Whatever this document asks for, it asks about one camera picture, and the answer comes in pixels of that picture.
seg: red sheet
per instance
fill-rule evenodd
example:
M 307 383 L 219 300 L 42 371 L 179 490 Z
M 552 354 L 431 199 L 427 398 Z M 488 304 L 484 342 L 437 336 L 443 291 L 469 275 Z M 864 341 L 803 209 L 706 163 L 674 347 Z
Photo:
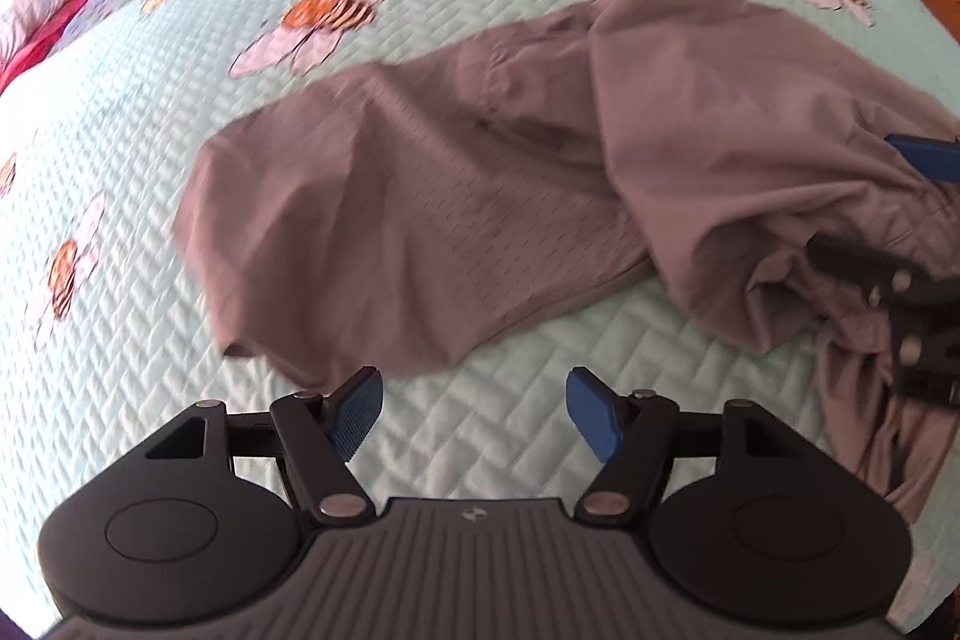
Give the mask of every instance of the red sheet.
M 83 9 L 88 1 L 67 1 L 56 11 L 56 15 L 34 31 L 32 37 L 27 40 L 27 44 L 18 50 L 3 73 L 0 73 L 0 94 L 7 90 L 7 86 L 13 82 L 14 78 L 28 68 L 37 66 L 50 54 L 50 50 L 54 49 L 54 45 L 59 42 L 61 36 L 64 36 L 64 30 L 67 25 L 70 25 L 70 20 L 80 14 L 80 9 Z

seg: metal bolt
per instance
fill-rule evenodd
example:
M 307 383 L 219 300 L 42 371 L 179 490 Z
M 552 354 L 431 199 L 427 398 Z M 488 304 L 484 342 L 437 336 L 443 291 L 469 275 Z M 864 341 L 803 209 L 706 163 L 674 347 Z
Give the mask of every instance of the metal bolt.
M 898 269 L 894 272 L 893 280 L 890 281 L 890 287 L 894 293 L 906 293 L 906 290 L 913 282 L 913 275 L 906 269 Z
M 330 494 L 320 502 L 320 512 L 330 518 L 354 518 L 367 509 L 367 500 L 356 494 Z
M 619 491 L 594 491 L 584 497 L 584 510 L 590 515 L 623 515 L 630 500 Z
M 905 336 L 899 349 L 899 360 L 903 366 L 916 366 L 920 362 L 920 353 L 923 353 L 923 343 L 918 336 Z

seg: gray ribbed plate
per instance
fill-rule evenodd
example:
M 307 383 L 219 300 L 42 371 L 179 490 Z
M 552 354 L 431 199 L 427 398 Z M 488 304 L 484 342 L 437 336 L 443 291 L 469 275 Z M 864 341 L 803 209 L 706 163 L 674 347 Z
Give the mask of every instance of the gray ribbed plate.
M 394 500 L 321 534 L 280 588 L 230 616 L 137 632 L 70 619 L 47 640 L 891 640 L 880 619 L 820 632 L 735 624 L 659 579 L 622 531 L 556 500 Z

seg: clothing pile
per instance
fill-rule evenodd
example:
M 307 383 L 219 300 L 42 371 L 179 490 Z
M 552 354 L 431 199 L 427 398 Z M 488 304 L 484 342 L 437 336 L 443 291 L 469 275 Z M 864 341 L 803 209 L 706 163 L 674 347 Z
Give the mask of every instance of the clothing pile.
M 960 272 L 960 191 L 884 141 L 958 124 L 788 12 L 595 0 L 232 122 L 174 234 L 224 352 L 324 390 L 450 365 L 655 271 L 743 348 L 819 317 L 834 455 L 915 518 L 956 418 L 889 395 L 885 315 L 803 249 L 826 231 Z

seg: logo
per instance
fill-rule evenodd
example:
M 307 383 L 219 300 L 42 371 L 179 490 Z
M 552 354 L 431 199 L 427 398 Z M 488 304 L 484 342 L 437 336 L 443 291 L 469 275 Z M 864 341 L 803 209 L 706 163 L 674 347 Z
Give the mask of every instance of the logo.
M 464 510 L 460 513 L 464 518 L 466 518 L 470 523 L 476 524 L 477 521 L 482 521 L 484 516 L 487 515 L 487 511 L 483 507 L 471 507 L 469 510 Z

